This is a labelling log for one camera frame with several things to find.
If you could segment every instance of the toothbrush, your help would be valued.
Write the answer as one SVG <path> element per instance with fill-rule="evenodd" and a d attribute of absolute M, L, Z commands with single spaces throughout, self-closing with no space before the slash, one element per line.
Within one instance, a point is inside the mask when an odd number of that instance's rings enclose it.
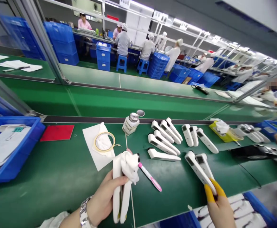
<path fill-rule="evenodd" d="M 139 163 L 138 165 L 141 170 L 143 171 L 143 173 L 149 178 L 149 180 L 151 180 L 151 182 L 153 183 L 153 185 L 157 188 L 157 190 L 159 190 L 160 192 L 162 191 L 161 186 L 157 183 L 157 181 L 150 175 L 150 173 L 147 171 L 147 169 L 143 166 L 142 163 Z"/>

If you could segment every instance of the white cap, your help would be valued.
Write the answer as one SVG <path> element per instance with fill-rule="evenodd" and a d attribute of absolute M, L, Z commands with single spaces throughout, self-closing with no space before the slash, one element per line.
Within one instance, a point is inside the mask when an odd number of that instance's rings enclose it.
<path fill-rule="evenodd" d="M 177 43 L 179 44 L 179 46 L 182 46 L 182 44 L 183 44 L 183 39 L 178 39 L 178 40 L 177 40 Z"/>
<path fill-rule="evenodd" d="M 154 38 L 153 33 L 150 33 L 150 34 L 148 35 L 148 38 L 149 38 L 150 40 L 152 40 L 152 39 Z"/>
<path fill-rule="evenodd" d="M 125 31 L 127 31 L 127 30 L 128 30 L 128 26 L 126 25 L 126 23 L 123 23 L 123 25 L 122 25 L 122 29 L 123 29 L 123 30 L 125 30 Z"/>

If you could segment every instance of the metal watch band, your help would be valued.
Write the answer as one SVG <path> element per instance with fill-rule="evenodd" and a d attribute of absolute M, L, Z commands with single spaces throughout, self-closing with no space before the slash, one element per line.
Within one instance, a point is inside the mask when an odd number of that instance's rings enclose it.
<path fill-rule="evenodd" d="M 81 210 L 79 212 L 79 216 L 80 216 L 80 222 L 81 222 L 81 228 L 97 228 L 97 226 L 93 226 L 88 214 L 87 214 L 87 202 L 93 197 L 90 196 L 88 198 L 85 199 L 85 201 L 83 201 L 81 203 Z"/>

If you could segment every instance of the black cable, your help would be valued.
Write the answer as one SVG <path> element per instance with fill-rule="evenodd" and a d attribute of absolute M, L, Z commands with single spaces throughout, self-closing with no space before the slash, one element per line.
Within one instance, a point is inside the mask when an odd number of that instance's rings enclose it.
<path fill-rule="evenodd" d="M 262 185 L 260 184 L 260 182 L 246 169 L 243 167 L 243 165 L 241 165 L 240 163 L 238 163 L 249 175 L 252 176 L 252 178 L 254 178 L 254 180 L 257 182 L 257 184 L 259 185 L 258 188 L 262 188 Z"/>

